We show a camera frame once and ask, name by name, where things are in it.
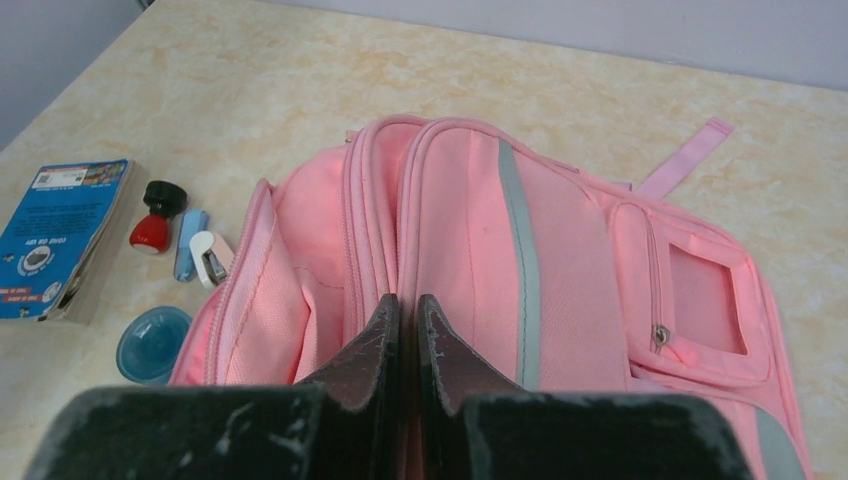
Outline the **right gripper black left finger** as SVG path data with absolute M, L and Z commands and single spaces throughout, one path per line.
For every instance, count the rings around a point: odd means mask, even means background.
M 310 394 L 302 479 L 393 479 L 400 403 L 400 305 L 381 297 L 362 332 L 300 385 Z

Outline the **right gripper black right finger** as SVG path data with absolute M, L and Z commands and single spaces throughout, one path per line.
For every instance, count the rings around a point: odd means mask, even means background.
M 421 435 L 427 479 L 493 479 L 491 450 L 469 397 L 513 394 L 522 388 L 488 363 L 453 329 L 437 298 L 416 308 Z

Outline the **pink student backpack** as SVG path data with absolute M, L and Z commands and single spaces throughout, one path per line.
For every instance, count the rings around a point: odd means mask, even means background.
M 769 286 L 737 240 L 665 201 L 731 131 L 710 120 L 631 187 L 480 120 L 376 120 L 257 184 L 171 383 L 294 383 L 382 295 L 431 294 L 526 389 L 693 394 L 730 422 L 756 478 L 809 479 Z

